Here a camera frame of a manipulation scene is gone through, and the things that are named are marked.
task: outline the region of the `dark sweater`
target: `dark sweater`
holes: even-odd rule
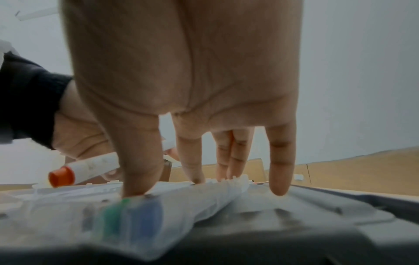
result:
[[[0,68],[0,144],[32,138],[53,149],[54,114],[71,80],[5,53]]]

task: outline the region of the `pen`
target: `pen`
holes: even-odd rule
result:
[[[174,141],[167,140],[162,141],[161,144],[163,151],[176,146]],[[68,163],[60,169],[51,171],[48,174],[48,181],[53,188],[70,186],[108,173],[117,168],[119,168],[118,155],[116,152],[113,152]]]

